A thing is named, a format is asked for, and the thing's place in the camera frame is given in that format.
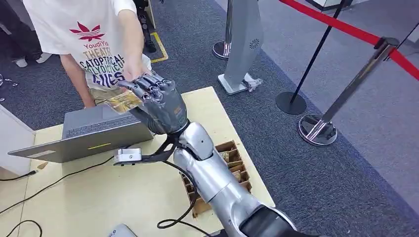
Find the power cord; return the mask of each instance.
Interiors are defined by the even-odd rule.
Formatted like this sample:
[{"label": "power cord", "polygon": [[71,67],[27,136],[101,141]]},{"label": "power cord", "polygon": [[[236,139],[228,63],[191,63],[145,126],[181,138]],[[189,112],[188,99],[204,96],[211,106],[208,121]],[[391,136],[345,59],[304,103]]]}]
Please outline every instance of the power cord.
[{"label": "power cord", "polygon": [[[95,167],[98,167],[98,166],[101,166],[101,165],[103,165],[103,164],[106,164],[108,161],[110,161],[111,159],[113,159],[114,158],[114,156],[112,156],[112,157],[110,157],[109,159],[107,159],[107,160],[105,160],[104,162],[102,162],[102,163],[99,163],[99,164],[96,164],[96,165],[92,165],[92,166],[89,166],[89,167],[87,167],[87,168],[85,168],[85,169],[82,169],[82,170],[79,170],[79,171],[76,171],[76,172],[73,172],[73,173],[70,173],[70,174],[67,174],[67,175],[65,175],[65,176],[63,176],[63,177],[61,177],[60,179],[58,179],[57,181],[55,181],[54,183],[52,183],[52,184],[50,184],[50,185],[48,185],[48,186],[46,186],[45,188],[43,188],[43,189],[41,189],[41,190],[39,190],[38,192],[36,192],[35,194],[33,194],[32,196],[30,196],[30,197],[28,197],[28,198],[25,198],[25,199],[23,199],[22,201],[19,201],[19,202],[17,202],[17,203],[15,203],[15,204],[13,204],[12,206],[10,206],[10,207],[8,207],[8,208],[6,208],[6,209],[4,209],[3,211],[1,211],[0,212],[0,215],[1,214],[3,214],[4,212],[6,212],[6,211],[8,211],[8,210],[10,210],[10,209],[12,209],[13,207],[15,207],[15,206],[17,206],[17,205],[19,205],[19,204],[21,204],[21,203],[23,203],[23,202],[26,202],[26,201],[28,201],[28,200],[30,200],[30,199],[32,199],[32,198],[34,198],[35,196],[37,196],[38,194],[40,194],[40,193],[42,193],[43,191],[45,191],[45,190],[47,190],[48,188],[50,188],[50,187],[52,187],[52,186],[54,186],[55,184],[57,184],[58,182],[60,182],[61,180],[63,180],[63,179],[65,179],[65,178],[67,178],[67,177],[69,177],[69,176],[71,176],[71,175],[74,175],[74,174],[78,174],[78,173],[81,173],[81,172],[83,172],[83,171],[86,171],[86,170],[89,170],[89,169],[92,169],[92,168],[95,168]],[[182,168],[180,168],[179,166],[177,166],[177,165],[175,165],[175,164],[173,164],[173,163],[171,163],[171,162],[169,162],[169,161],[163,161],[163,163],[165,163],[165,164],[167,164],[167,165],[170,165],[171,167],[173,167],[173,168],[175,168],[175,169],[177,169],[177,170],[179,170],[180,172],[182,172],[186,177],[188,177],[188,179],[191,181],[191,183],[193,184],[193,188],[194,188],[194,193],[195,193],[195,195],[193,196],[193,198],[192,198],[192,202],[191,202],[191,204],[189,205],[189,208],[179,217],[179,218],[177,218],[176,220],[175,219],[165,219],[165,220],[162,220],[162,221],[160,221],[159,223],[157,223],[157,228],[158,229],[167,229],[167,228],[169,228],[169,227],[172,227],[172,226],[174,226],[174,225],[176,225],[177,223],[181,223],[181,224],[183,224],[183,225],[186,225],[186,226],[189,226],[189,227],[192,227],[192,228],[194,228],[195,230],[197,230],[197,231],[199,231],[199,232],[201,232],[201,233],[203,233],[203,234],[205,234],[206,236],[208,236],[208,237],[212,237],[210,234],[208,234],[207,232],[205,232],[204,230],[202,230],[202,229],[200,229],[199,227],[196,227],[196,226],[194,226],[194,225],[192,225],[192,224],[189,224],[189,223],[187,223],[187,222],[184,222],[184,221],[182,221],[182,219],[183,218],[185,218],[185,216],[186,215],[188,215],[189,214],[189,212],[192,210],[192,208],[194,207],[194,205],[195,205],[195,203],[196,203],[196,200],[197,200],[197,198],[198,198],[198,190],[197,190],[197,184],[196,184],[196,182],[195,182],[195,180],[192,178],[192,176],[190,175],[190,174],[188,174],[185,170],[183,170]],[[25,177],[25,176],[29,176],[29,175],[33,175],[33,174],[35,174],[36,172],[34,172],[34,173],[32,173],[32,174],[30,174],[31,172],[29,172],[28,174],[25,174],[24,176],[21,176],[21,177],[18,177],[18,178],[22,178],[22,177]],[[41,228],[41,226],[36,222],[36,221],[33,221],[33,220],[26,220],[26,221],[22,221],[21,223],[19,223],[19,224],[17,224],[13,229],[12,229],[12,231],[6,236],[6,237],[9,237],[11,234],[12,234],[12,232],[19,226],[19,225],[21,225],[22,223],[24,223],[24,222],[32,222],[32,223],[35,223],[37,226],[38,226],[38,228],[39,228],[39,230],[40,230],[40,237],[42,236],[42,228]],[[162,225],[163,223],[165,223],[165,222],[171,222],[170,224],[167,224],[167,225]]]},{"label": "power cord", "polygon": [[67,174],[67,175],[65,175],[65,176],[61,177],[59,180],[55,181],[54,183],[52,183],[52,184],[50,184],[50,185],[46,186],[45,188],[43,188],[43,189],[39,190],[39,191],[38,191],[38,192],[36,192],[34,195],[32,195],[32,196],[30,196],[30,197],[28,197],[28,198],[23,199],[22,201],[19,201],[19,202],[17,202],[17,203],[15,203],[15,204],[13,204],[12,206],[10,206],[10,207],[8,207],[8,208],[4,209],[3,211],[0,211],[0,215],[1,215],[1,214],[3,214],[4,212],[6,212],[6,211],[8,211],[8,210],[10,210],[10,209],[12,209],[12,208],[14,208],[15,206],[17,206],[17,205],[19,205],[19,204],[23,203],[23,202],[26,202],[26,201],[28,201],[28,200],[31,200],[32,198],[34,198],[34,197],[35,197],[35,196],[37,196],[38,194],[40,194],[40,193],[42,193],[43,191],[47,190],[47,189],[48,189],[48,188],[50,188],[51,186],[54,186],[55,184],[57,184],[57,183],[58,183],[58,182],[60,182],[61,180],[63,180],[63,179],[65,179],[65,178],[67,178],[68,176],[71,176],[71,175],[74,175],[74,174],[78,174],[78,173],[83,172],[83,171],[86,171],[86,170],[88,170],[88,169],[92,169],[92,168],[98,167],[98,166],[100,166],[100,165],[103,165],[103,164],[107,163],[108,161],[110,161],[111,159],[113,159],[113,157],[114,157],[114,156],[110,157],[109,159],[105,160],[105,161],[104,161],[104,162],[102,162],[102,163],[99,163],[99,164],[95,164],[95,165],[89,166],[89,167],[87,167],[87,168],[85,168],[85,169],[82,169],[82,170],[79,170],[79,171],[76,171],[76,172],[73,172],[73,173],[70,173],[70,174]]},{"label": "power cord", "polygon": [[31,172],[29,172],[29,173],[27,173],[27,174],[24,174],[24,175],[22,175],[22,176],[19,176],[19,177],[13,178],[13,179],[0,179],[0,181],[12,181],[12,180],[17,180],[17,179],[21,179],[21,178],[26,177],[26,176],[31,176],[31,175],[34,175],[34,174],[36,174],[37,172],[38,172],[37,170],[32,170]]},{"label": "power cord", "polygon": [[33,220],[26,220],[26,221],[22,221],[21,223],[19,223],[19,224],[17,224],[13,229],[12,229],[12,231],[8,234],[8,235],[6,235],[6,237],[9,237],[12,233],[13,233],[13,231],[18,227],[18,226],[20,226],[20,225],[22,225],[23,223],[25,223],[25,222],[32,222],[32,223],[34,223],[35,225],[37,225],[38,226],[38,229],[40,230],[40,237],[42,237],[42,228],[41,228],[41,226],[36,222],[36,221],[33,221]]},{"label": "power cord", "polygon": [[[182,172],[186,177],[188,177],[188,179],[192,182],[192,185],[193,185],[193,187],[194,187],[194,193],[195,193],[195,195],[193,196],[193,198],[192,198],[192,202],[191,202],[191,204],[189,205],[189,208],[179,217],[179,218],[177,218],[176,220],[175,219],[165,219],[165,220],[162,220],[162,221],[159,221],[158,223],[157,223],[157,228],[159,228],[159,229],[167,229],[167,228],[169,228],[169,227],[172,227],[172,226],[174,226],[174,225],[176,225],[177,223],[181,223],[181,224],[183,224],[183,225],[186,225],[186,226],[189,226],[189,227],[192,227],[192,228],[194,228],[195,230],[197,230],[197,231],[199,231],[199,232],[201,232],[201,233],[203,233],[203,234],[205,234],[206,236],[208,236],[208,237],[212,237],[210,234],[208,234],[207,232],[205,232],[204,230],[202,230],[202,229],[200,229],[199,227],[196,227],[196,226],[194,226],[194,225],[192,225],[192,224],[189,224],[189,223],[187,223],[187,222],[184,222],[184,221],[182,221],[182,219],[186,216],[186,215],[188,215],[188,213],[192,210],[192,208],[194,207],[194,205],[195,205],[195,203],[196,203],[196,200],[197,200],[197,198],[198,198],[198,190],[197,190],[197,184],[196,184],[196,182],[195,182],[195,180],[192,178],[192,176],[190,175],[190,174],[188,174],[185,170],[183,170],[182,168],[180,168],[179,166],[177,166],[177,165],[175,165],[175,164],[173,164],[173,163],[171,163],[171,162],[169,162],[169,161],[163,161],[163,163],[165,163],[165,164],[167,164],[167,165],[170,165],[171,167],[173,167],[173,168],[175,168],[175,169],[177,169],[177,170],[179,170],[180,172]],[[167,224],[167,225],[162,225],[163,223],[165,223],[165,222],[171,222],[170,224]]]}]

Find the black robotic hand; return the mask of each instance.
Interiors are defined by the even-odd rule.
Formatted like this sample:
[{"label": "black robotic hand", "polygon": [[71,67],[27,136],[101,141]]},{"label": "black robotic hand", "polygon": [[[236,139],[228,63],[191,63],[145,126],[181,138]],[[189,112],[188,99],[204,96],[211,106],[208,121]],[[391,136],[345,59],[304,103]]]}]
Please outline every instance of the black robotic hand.
[{"label": "black robotic hand", "polygon": [[152,71],[132,82],[120,81],[118,86],[131,90],[143,102],[130,112],[152,132],[176,133],[187,125],[186,105],[173,80]]}]

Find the cardboard compartment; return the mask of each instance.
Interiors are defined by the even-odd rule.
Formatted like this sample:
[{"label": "cardboard compartment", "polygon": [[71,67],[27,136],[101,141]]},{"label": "cardboard compartment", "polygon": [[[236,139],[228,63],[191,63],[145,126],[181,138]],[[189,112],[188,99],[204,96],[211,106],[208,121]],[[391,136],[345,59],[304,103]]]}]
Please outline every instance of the cardboard compartment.
[{"label": "cardboard compartment", "polygon": [[[246,170],[245,165],[243,164],[242,157],[240,156],[239,151],[237,150],[236,143],[234,141],[229,141],[220,145],[217,145],[215,149],[221,154],[221,157],[226,161],[227,167],[240,183],[242,187],[251,192],[250,177]],[[181,174],[183,184],[185,185],[186,193],[188,194],[189,202],[192,202],[195,193],[194,188],[188,178]],[[198,214],[203,213],[207,210],[211,210],[211,206],[204,202],[202,197],[199,194],[197,195],[197,200],[195,202],[194,208],[192,209],[192,216],[196,218]]]}]

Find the robotic arm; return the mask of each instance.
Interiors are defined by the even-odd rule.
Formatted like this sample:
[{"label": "robotic arm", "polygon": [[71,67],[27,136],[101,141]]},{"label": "robotic arm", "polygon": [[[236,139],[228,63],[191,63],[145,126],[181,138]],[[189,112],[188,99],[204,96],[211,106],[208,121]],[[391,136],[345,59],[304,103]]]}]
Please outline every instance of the robotic arm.
[{"label": "robotic arm", "polygon": [[[131,113],[151,131],[166,133],[168,138],[153,155],[136,161],[124,158],[130,149],[122,149],[116,164],[166,161],[173,154],[174,164],[194,179],[198,193],[211,205],[229,237],[309,237],[297,232],[284,213],[264,205],[236,181],[205,129],[188,121],[174,81],[152,72],[119,85],[143,101]],[[165,151],[169,144],[172,148]]]}]

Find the metal bracket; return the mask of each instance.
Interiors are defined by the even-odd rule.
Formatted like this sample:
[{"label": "metal bracket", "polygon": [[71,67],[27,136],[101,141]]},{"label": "metal bracket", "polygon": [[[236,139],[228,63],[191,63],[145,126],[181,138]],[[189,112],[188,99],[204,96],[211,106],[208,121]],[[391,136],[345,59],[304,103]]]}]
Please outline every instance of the metal bracket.
[{"label": "metal bracket", "polygon": [[135,165],[141,161],[141,148],[119,149],[114,156],[114,165]]}]

